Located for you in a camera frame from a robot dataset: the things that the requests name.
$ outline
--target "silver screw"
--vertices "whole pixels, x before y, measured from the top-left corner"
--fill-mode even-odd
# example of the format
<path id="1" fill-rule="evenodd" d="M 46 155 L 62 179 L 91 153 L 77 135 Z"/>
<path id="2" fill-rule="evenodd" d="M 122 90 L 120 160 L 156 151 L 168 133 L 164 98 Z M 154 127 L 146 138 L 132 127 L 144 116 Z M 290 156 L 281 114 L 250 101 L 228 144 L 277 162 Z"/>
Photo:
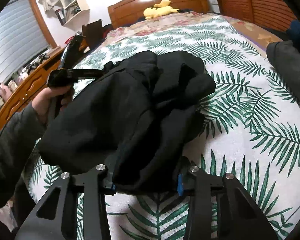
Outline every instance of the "silver screw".
<path id="1" fill-rule="evenodd" d="M 199 168 L 197 166 L 191 166 L 189 169 L 191 172 L 197 172 Z"/>
<path id="2" fill-rule="evenodd" d="M 68 173 L 68 172 L 63 172 L 61 175 L 60 175 L 60 177 L 62 178 L 62 179 L 66 179 L 66 178 L 68 178 L 70 176 L 70 174 Z"/>
<path id="3" fill-rule="evenodd" d="M 96 169 L 98 171 L 103 171 L 105 168 L 106 168 L 106 166 L 104 164 L 99 164 L 99 165 L 96 166 Z"/>
<path id="4" fill-rule="evenodd" d="M 226 178 L 227 179 L 233 179 L 234 178 L 234 175 L 232 173 L 226 173 Z"/>

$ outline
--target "wooden cabinet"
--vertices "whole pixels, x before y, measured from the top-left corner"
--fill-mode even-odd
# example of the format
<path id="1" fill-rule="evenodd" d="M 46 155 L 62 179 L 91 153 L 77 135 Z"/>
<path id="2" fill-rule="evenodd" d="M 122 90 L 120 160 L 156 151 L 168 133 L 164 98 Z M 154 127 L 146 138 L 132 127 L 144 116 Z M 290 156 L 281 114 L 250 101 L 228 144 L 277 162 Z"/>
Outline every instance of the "wooden cabinet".
<path id="1" fill-rule="evenodd" d="M 31 73 L 13 92 L 0 110 L 0 130 L 16 112 L 21 111 L 45 87 L 49 73 L 59 66 L 63 49 L 56 51 L 50 58 Z"/>
<path id="2" fill-rule="evenodd" d="M 279 31 L 296 19 L 283 0 L 218 0 L 218 4 L 221 14 Z"/>

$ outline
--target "human hand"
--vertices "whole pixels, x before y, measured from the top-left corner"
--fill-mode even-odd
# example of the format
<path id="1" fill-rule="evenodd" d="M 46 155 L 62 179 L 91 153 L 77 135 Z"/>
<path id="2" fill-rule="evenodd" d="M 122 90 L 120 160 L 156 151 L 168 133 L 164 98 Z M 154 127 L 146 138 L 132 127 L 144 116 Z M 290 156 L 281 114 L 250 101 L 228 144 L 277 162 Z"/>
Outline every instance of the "human hand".
<path id="1" fill-rule="evenodd" d="M 48 111 L 51 99 L 56 96 L 64 95 L 61 100 L 62 111 L 71 101 L 74 94 L 74 89 L 71 86 L 60 88 L 45 88 L 31 102 L 33 109 L 38 115 L 38 119 L 42 124 L 46 124 L 48 120 Z"/>

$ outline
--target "pikachu plush toy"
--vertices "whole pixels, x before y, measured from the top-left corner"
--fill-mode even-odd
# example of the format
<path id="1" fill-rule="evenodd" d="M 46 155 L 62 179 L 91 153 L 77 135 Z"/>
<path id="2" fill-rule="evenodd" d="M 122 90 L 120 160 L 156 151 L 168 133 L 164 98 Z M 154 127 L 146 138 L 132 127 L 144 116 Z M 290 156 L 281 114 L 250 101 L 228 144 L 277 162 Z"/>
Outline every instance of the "pikachu plush toy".
<path id="1" fill-rule="evenodd" d="M 173 9 L 171 6 L 169 6 L 169 4 L 169 0 L 162 0 L 161 3 L 155 4 L 154 8 L 145 9 L 143 15 L 146 19 L 152 19 L 161 15 L 177 13 L 179 9 Z"/>

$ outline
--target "louvered door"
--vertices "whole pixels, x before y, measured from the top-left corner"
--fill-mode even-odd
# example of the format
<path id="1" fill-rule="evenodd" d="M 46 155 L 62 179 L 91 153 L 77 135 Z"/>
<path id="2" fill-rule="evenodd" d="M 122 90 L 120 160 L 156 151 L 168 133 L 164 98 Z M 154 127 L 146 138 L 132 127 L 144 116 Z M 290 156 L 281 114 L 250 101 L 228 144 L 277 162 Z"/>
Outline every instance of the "louvered door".
<path id="1" fill-rule="evenodd" d="M 295 15 L 283 0 L 218 0 L 220 11 L 240 20 L 285 31 Z"/>

